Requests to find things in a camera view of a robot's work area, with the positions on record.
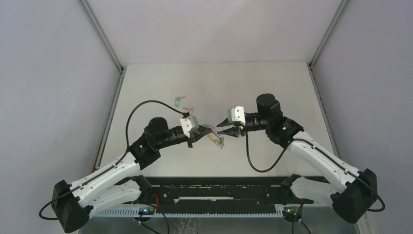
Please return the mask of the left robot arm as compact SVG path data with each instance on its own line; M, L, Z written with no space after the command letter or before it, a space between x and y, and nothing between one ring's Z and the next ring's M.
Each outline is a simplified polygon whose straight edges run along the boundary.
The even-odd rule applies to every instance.
M160 149L184 142L192 147L212 133L211 128L199 125L195 116L179 121L180 125L169 128L164 118L151 119L122 156L79 180L55 184L51 207L64 232L77 231L96 214L122 203L149 202L151 185L141 171L160 158Z

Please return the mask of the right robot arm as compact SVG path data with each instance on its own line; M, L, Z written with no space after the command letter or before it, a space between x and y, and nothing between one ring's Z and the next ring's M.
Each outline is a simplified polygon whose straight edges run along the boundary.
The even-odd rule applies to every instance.
M364 171L342 161L326 150L294 120L284 116L281 104L273 94L256 98L257 112L247 113L243 106L227 112L218 127L219 132L232 137L248 137L249 132L264 130L271 142L290 151L319 172L327 182L318 182L293 174L282 184L282 198L288 203L308 199L327 204L338 216L355 224L371 206L381 200L377 189L377 176L370 169Z

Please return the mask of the yellow tag key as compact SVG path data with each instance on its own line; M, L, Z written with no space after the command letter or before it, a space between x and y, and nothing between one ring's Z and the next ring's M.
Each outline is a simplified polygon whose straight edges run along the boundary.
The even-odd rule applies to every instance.
M212 142L216 143L217 142L217 138L214 134L208 134L207 135L208 139L211 140Z

